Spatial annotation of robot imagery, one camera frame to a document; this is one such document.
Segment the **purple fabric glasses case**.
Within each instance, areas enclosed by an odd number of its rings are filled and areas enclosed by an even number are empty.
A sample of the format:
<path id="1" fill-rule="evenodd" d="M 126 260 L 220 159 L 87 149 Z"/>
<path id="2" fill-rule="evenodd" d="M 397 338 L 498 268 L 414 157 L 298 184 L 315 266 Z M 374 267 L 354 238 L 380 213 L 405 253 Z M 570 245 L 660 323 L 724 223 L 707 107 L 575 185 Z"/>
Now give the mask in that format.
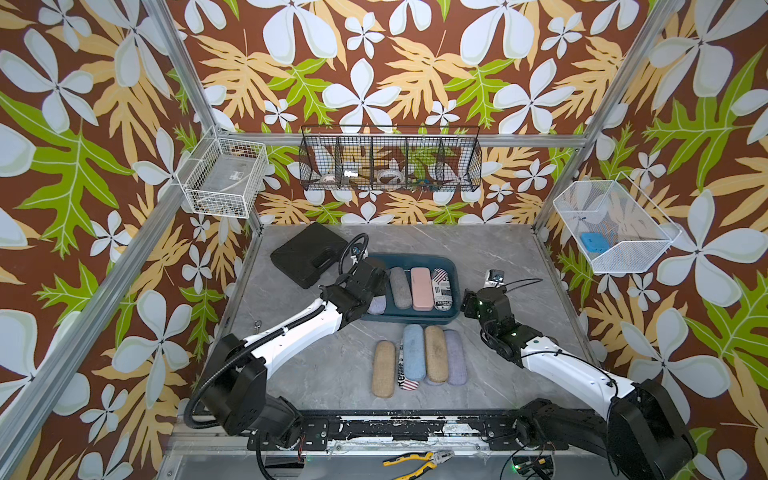
<path id="1" fill-rule="evenodd" d="M 372 298 L 367 312 L 371 315 L 382 315 L 387 307 L 387 297 L 385 294 L 376 295 Z"/>

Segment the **grey fabric glasses case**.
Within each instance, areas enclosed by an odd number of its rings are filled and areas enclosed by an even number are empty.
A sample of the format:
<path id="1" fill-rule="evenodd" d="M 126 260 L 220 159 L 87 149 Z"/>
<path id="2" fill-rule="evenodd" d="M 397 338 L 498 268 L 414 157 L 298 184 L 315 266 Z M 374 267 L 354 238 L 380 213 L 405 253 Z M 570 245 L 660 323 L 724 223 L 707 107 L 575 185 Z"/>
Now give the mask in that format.
<path id="1" fill-rule="evenodd" d="M 401 267 L 389 271 L 390 289 L 395 306 L 400 310 L 412 307 L 412 293 L 406 272 Z"/>

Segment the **newspaper print glasses case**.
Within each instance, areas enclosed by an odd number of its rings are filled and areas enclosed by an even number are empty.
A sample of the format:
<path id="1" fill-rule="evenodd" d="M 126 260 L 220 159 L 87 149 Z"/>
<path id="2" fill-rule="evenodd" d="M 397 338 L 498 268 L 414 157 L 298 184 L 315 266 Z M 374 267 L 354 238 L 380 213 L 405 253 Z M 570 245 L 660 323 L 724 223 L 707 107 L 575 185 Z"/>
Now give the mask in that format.
<path id="1" fill-rule="evenodd" d="M 452 287 L 448 272 L 441 268 L 431 271 L 434 308 L 440 312 L 449 311 L 453 307 Z"/>

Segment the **pink glasses case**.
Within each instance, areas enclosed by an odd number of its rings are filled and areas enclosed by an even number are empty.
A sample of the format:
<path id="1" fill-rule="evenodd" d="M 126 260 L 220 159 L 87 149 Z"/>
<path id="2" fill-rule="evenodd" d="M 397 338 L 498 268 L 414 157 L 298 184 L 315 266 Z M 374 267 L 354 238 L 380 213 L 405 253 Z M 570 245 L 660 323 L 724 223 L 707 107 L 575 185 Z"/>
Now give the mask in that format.
<path id="1" fill-rule="evenodd" d="M 426 267 L 414 267 L 410 274 L 413 309 L 431 311 L 434 308 L 434 294 L 430 270 Z"/>

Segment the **beige fabric glasses case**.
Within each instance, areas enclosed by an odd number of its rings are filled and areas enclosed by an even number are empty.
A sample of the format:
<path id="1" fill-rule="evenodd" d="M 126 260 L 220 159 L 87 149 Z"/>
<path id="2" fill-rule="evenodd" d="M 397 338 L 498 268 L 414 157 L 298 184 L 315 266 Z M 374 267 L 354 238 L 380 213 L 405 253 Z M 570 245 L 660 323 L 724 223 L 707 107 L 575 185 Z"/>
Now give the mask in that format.
<path id="1" fill-rule="evenodd" d="M 390 341 L 376 344 L 373 356 L 371 390 L 378 398 L 391 398 L 396 383 L 396 347 Z"/>

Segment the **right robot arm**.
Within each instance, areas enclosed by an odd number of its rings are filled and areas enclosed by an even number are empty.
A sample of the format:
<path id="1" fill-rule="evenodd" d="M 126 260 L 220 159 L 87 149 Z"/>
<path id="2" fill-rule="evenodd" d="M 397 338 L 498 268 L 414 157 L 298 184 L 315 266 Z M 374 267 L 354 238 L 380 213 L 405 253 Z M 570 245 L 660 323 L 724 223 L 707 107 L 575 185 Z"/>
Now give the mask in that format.
<path id="1" fill-rule="evenodd" d="M 671 479 L 698 455 L 661 384 L 611 374 L 566 351 L 518 322 L 507 293 L 505 283 L 466 290 L 460 310 L 478 321 L 482 341 L 501 358 L 554 382 L 585 405 L 567 409 L 538 398 L 521 407 L 514 429 L 522 447 L 574 446 L 605 458 L 628 479 Z"/>

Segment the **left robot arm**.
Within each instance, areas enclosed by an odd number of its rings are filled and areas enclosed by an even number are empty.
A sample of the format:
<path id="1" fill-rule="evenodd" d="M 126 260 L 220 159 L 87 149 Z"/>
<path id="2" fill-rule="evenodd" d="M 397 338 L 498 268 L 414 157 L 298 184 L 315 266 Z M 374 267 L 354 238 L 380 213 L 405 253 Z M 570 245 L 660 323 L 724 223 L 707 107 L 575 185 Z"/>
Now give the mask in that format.
<path id="1" fill-rule="evenodd" d="M 268 380 L 315 342 L 360 319 L 387 282 L 383 264 L 365 259 L 273 328 L 243 339 L 222 337 L 184 409 L 184 424 L 194 430 L 220 427 L 230 436 L 254 432 L 283 446 L 294 442 L 303 416 L 288 400 L 267 393 Z"/>

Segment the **lavender glasses case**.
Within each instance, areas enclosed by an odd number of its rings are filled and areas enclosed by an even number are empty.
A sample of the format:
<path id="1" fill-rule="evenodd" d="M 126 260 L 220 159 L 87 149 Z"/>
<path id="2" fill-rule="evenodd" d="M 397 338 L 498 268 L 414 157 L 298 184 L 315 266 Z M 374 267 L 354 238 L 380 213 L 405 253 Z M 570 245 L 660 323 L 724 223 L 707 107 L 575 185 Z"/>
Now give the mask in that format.
<path id="1" fill-rule="evenodd" d="M 447 383 L 452 386 L 465 385 L 468 381 L 468 371 L 461 336 L 455 330 L 445 330 L 444 334 L 449 368 Z"/>

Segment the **tan fabric glasses case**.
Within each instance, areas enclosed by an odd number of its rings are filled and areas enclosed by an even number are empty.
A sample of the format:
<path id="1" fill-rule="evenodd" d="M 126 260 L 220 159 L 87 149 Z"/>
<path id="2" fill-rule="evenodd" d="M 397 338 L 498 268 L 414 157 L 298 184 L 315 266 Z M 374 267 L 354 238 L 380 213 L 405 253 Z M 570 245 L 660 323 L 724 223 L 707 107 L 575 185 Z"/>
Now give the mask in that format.
<path id="1" fill-rule="evenodd" d="M 436 384 L 445 383 L 450 375 L 445 332 L 434 325 L 428 326 L 424 332 L 427 378 Z"/>

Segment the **teal plastic storage tray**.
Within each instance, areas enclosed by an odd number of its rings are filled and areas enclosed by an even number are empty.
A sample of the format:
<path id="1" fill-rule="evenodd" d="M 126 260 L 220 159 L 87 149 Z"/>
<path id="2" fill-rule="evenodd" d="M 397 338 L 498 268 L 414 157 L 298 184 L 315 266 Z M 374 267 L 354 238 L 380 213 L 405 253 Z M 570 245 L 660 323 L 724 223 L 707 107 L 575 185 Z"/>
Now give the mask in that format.
<path id="1" fill-rule="evenodd" d="M 378 315 L 365 313 L 361 317 L 362 320 L 403 324 L 420 323 L 445 325 L 458 316 L 461 306 L 462 292 L 456 265 L 449 258 L 424 254 L 380 253 L 372 254 L 370 259 L 377 266 L 387 271 L 395 267 L 402 268 L 406 274 L 409 290 L 411 290 L 410 270 L 412 268 L 424 267 L 430 272 L 433 272 L 436 269 L 445 271 L 447 274 L 451 305 L 447 310 L 438 310 L 435 307 L 430 311 L 417 311 L 413 308 L 399 309 L 394 302 L 391 283 L 387 280 L 385 282 L 386 305 L 384 312 Z"/>

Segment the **light blue glasses case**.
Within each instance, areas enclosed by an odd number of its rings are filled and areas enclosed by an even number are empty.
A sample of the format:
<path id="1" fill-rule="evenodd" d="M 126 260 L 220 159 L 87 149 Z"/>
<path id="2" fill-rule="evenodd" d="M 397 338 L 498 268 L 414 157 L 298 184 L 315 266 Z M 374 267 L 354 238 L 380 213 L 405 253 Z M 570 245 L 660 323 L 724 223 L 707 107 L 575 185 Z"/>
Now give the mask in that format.
<path id="1" fill-rule="evenodd" d="M 403 373 L 409 381 L 421 382 L 426 377 L 425 333 L 422 326 L 407 325 L 403 332 Z"/>

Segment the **flag print glasses case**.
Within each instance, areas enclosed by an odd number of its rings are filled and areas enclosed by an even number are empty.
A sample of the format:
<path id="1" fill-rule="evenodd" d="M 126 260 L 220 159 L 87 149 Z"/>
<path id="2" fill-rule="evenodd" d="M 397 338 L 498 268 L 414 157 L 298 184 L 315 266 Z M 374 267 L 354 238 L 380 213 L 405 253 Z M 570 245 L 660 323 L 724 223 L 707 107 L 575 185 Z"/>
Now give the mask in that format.
<path id="1" fill-rule="evenodd" d="M 400 347 L 398 350 L 397 385 L 403 391 L 416 391 L 420 386 L 420 383 L 418 381 L 410 380 L 405 375 L 404 353 L 403 353 L 402 347 Z"/>

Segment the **black plastic tool case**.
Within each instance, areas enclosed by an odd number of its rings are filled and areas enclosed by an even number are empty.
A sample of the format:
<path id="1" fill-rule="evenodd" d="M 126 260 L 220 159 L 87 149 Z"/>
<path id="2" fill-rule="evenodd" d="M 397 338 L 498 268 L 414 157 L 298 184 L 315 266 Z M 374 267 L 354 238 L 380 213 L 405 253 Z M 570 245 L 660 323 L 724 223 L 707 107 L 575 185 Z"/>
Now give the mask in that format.
<path id="1" fill-rule="evenodd" d="M 273 265 L 303 289 L 314 286 L 335 264 L 347 241 L 322 224 L 313 223 L 270 254 Z"/>

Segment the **tape roll in basket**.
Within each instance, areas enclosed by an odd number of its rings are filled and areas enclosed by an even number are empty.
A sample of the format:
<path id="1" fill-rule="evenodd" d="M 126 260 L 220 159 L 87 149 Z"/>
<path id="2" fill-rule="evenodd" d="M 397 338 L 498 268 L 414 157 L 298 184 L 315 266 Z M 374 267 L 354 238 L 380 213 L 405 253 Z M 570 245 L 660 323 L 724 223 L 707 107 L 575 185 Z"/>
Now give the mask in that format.
<path id="1" fill-rule="evenodd" d="M 385 169 L 377 172 L 376 180 L 383 185 L 399 185 L 405 181 L 405 175 L 396 169 Z"/>

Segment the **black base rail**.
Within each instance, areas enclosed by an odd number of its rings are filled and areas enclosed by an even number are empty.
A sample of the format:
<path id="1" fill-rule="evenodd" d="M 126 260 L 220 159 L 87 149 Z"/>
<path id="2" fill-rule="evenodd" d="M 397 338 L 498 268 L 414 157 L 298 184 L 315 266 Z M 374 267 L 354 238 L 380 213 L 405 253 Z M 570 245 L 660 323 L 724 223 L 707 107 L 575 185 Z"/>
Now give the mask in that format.
<path id="1" fill-rule="evenodd" d="M 337 447 L 400 444 L 470 445 L 499 450 L 515 445 L 518 409 L 303 410 L 281 437 L 262 441 L 266 451 L 329 452 Z"/>

